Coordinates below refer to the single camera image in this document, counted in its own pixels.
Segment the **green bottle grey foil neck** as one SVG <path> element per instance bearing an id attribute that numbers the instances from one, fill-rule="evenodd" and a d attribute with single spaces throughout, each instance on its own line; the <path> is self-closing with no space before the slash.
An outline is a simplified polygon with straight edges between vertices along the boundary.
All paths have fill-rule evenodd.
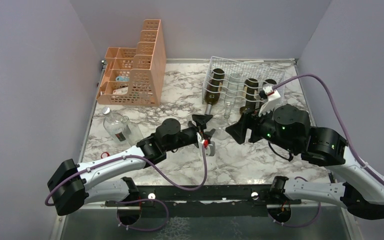
<path id="1" fill-rule="evenodd" d="M 205 115 L 210 115 L 213 106 L 218 103 L 220 99 L 219 88 L 223 85 L 224 78 L 225 72 L 221 68 L 212 70 L 204 95 L 204 101 L 206 103 Z"/>

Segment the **green wine bottle white label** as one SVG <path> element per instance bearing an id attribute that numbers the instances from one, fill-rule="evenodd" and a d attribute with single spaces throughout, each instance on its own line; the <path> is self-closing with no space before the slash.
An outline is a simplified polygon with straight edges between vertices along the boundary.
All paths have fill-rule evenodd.
<path id="1" fill-rule="evenodd" d="M 245 91 L 245 104 L 240 107 L 239 113 L 242 115 L 244 112 L 254 110 L 256 107 L 256 91 L 259 88 L 259 82 L 255 78 L 248 78 L 244 82 L 243 90 Z"/>

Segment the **clear square glass bottle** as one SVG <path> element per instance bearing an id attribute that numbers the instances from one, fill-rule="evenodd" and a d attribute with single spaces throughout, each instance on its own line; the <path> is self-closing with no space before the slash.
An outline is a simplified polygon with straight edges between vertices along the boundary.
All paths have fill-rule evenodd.
<path id="1" fill-rule="evenodd" d="M 122 115 L 121 122 L 121 134 L 131 146 L 135 146 L 144 138 L 138 124 L 131 122 L 128 116 Z"/>

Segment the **clear liquor bottle red label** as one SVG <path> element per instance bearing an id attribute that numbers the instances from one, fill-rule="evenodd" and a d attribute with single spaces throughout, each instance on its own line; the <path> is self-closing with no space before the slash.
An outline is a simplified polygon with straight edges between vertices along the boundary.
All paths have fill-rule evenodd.
<path id="1" fill-rule="evenodd" d="M 104 115 L 103 127 L 116 143 L 125 143 L 126 134 L 130 134 L 130 119 L 116 111 L 112 111 L 108 106 L 102 109 Z"/>

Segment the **green bottle dark brown label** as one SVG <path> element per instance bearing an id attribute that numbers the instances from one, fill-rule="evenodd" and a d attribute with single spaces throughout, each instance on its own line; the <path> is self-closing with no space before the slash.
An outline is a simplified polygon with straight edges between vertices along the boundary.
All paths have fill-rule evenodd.
<path id="1" fill-rule="evenodd" d="M 266 79 L 263 82 L 262 89 L 265 93 L 273 92 L 273 87 L 277 85 L 277 82 L 274 79 Z"/>

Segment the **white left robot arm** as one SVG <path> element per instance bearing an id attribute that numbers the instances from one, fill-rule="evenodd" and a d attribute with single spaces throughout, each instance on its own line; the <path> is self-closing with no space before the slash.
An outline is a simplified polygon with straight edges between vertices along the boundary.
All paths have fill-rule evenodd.
<path id="1" fill-rule="evenodd" d="M 193 114 L 188 127 L 181 128 L 175 118 L 165 119 L 154 133 L 114 155 L 91 162 L 63 161 L 47 182 L 49 194 L 44 204 L 55 207 L 57 215 L 69 215 L 83 205 L 102 201 L 121 201 L 132 205 L 139 198 L 134 183 L 127 178 L 109 181 L 121 174 L 154 168 L 166 180 L 168 177 L 157 167 L 168 152 L 194 145 L 205 157 L 205 150 L 213 147 L 213 131 L 206 131 L 211 114 Z"/>

